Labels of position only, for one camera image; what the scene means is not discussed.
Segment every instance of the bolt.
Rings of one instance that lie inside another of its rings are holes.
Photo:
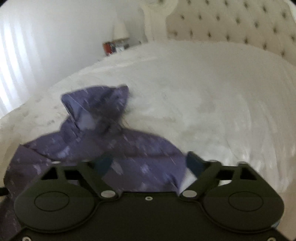
[[[197,192],[193,190],[186,190],[182,194],[184,197],[187,197],[187,198],[193,198],[197,196]]]
[[[101,196],[104,198],[112,198],[115,197],[116,193],[114,191],[111,190],[106,190],[101,192]]]

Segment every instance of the hood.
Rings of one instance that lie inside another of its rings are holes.
[[[106,133],[117,125],[128,99],[128,87],[94,86],[62,95],[62,103],[69,113],[61,126],[66,143],[87,131]]]

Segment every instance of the bed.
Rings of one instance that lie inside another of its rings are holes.
[[[247,161],[284,199],[279,230],[295,238],[296,26],[289,6],[169,0],[142,8],[148,44],[63,79],[0,120],[0,176],[19,144],[59,129],[67,117],[61,94],[126,84],[124,126],[225,165]],[[182,189],[194,180],[187,171]]]

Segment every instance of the red object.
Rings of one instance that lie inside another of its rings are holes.
[[[104,48],[106,56],[116,53],[115,44],[113,42],[103,43],[103,48]]]

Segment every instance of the lamp shade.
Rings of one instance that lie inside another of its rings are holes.
[[[113,29],[113,40],[128,39],[129,33],[126,30],[126,26],[122,20],[117,19]]]

